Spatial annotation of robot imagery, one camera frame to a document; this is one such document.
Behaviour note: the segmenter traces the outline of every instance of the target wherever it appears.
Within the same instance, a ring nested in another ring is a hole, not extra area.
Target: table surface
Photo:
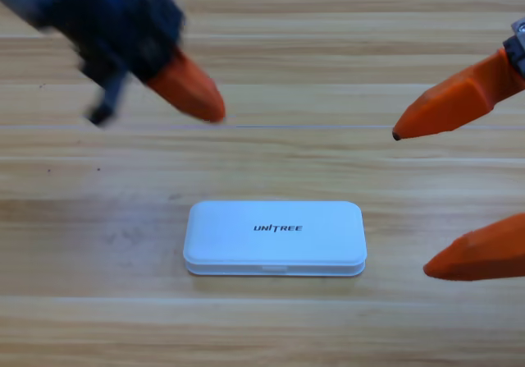
[[[0,10],[0,365],[523,366],[525,282],[422,266],[525,211],[525,97],[396,143],[425,89],[493,53],[525,0],[180,0],[222,126],[132,80],[106,130],[71,46]],[[200,278],[192,204],[350,200],[358,278]]]

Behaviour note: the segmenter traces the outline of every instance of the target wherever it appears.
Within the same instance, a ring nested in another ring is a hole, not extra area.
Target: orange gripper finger
[[[146,84],[173,107],[207,122],[221,122],[225,105],[215,82],[183,52]]]
[[[423,271],[450,281],[525,276],[525,213],[461,236]]]
[[[525,89],[503,48],[430,88],[410,105],[395,125],[396,140],[453,131],[492,111]]]

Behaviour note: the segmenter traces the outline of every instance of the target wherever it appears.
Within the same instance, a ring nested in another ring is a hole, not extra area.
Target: wood grain
[[[395,143],[420,93],[494,52],[523,0],[180,0],[224,125],[131,81],[117,122],[58,34],[0,10],[0,365],[521,367],[522,279],[422,266],[525,210],[522,95]],[[206,199],[351,200],[363,275],[200,278],[181,256]]]

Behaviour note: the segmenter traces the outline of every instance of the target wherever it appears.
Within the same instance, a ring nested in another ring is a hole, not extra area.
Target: white plastic case
[[[198,275],[354,276],[367,246],[346,201],[204,201],[189,213],[184,258]]]

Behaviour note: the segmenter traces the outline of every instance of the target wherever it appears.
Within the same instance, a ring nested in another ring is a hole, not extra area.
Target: wooden table
[[[525,211],[525,96],[396,143],[425,89],[493,53],[525,0],[180,0],[225,125],[133,81],[118,121],[59,35],[0,11],[0,365],[486,367],[525,363],[525,282],[422,266]],[[198,278],[206,199],[351,200],[362,276]]]

